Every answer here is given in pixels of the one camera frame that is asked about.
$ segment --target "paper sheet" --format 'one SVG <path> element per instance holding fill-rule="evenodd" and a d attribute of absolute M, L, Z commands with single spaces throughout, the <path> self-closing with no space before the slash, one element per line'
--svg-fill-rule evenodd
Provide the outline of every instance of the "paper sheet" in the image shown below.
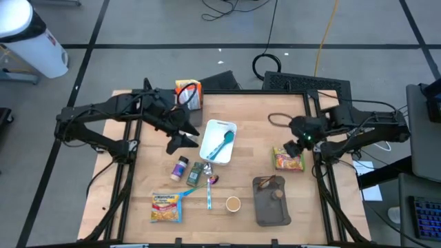
<path fill-rule="evenodd" d="M 359 176 L 373 171 L 373 169 L 370 169 L 373 168 L 373 163 L 371 161 L 354 161 L 353 166 L 356 168 L 357 175 Z M 363 194 L 365 195 L 365 200 L 383 201 L 379 185 L 364 189 Z"/>

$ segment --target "ramen package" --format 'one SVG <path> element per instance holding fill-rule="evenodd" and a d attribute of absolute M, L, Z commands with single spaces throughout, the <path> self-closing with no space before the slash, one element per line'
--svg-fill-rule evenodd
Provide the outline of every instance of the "ramen package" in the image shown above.
<path fill-rule="evenodd" d="M 303 155 L 292 158 L 285 149 L 273 147 L 273 164 L 278 170 L 299 171 L 305 170 Z"/>
<path fill-rule="evenodd" d="M 152 199 L 152 217 L 151 222 L 168 221 L 181 223 L 182 210 L 181 200 L 184 195 L 177 194 L 155 194 Z"/>

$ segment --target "teal spoon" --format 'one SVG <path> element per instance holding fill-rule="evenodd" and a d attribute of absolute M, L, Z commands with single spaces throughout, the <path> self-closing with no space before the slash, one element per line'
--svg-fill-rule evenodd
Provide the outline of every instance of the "teal spoon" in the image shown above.
<path fill-rule="evenodd" d="M 226 146 L 226 144 L 233 142 L 233 140 L 234 140 L 234 133 L 233 133 L 233 131 L 226 132 L 225 135 L 224 135 L 223 142 L 220 145 L 218 145 L 218 147 L 216 147 L 216 149 L 214 149 L 213 152 L 211 152 L 207 156 L 207 159 L 214 160 L 216 158 L 216 156 L 218 156 L 218 154 L 222 150 L 222 148 L 224 146 Z"/>

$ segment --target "small bottle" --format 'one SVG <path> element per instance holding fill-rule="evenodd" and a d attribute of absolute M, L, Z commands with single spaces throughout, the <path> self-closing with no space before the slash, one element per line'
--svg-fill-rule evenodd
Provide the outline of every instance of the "small bottle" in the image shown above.
<path fill-rule="evenodd" d="M 190 174 L 188 175 L 187 185 L 192 187 L 197 186 L 203 170 L 204 170 L 204 164 L 199 162 L 194 162 L 193 168 L 190 171 Z"/>
<path fill-rule="evenodd" d="M 184 174 L 184 170 L 187 167 L 188 158 L 184 156 L 179 157 L 179 162 L 174 166 L 173 172 L 170 175 L 170 178 L 179 182 L 181 180 L 182 175 Z"/>

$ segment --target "keyboard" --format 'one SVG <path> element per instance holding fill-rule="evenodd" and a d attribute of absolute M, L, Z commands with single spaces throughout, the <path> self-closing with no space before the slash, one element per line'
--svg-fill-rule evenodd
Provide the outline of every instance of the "keyboard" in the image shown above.
<path fill-rule="evenodd" d="M 416 237 L 441 241 L 441 199 L 410 196 L 409 202 Z"/>

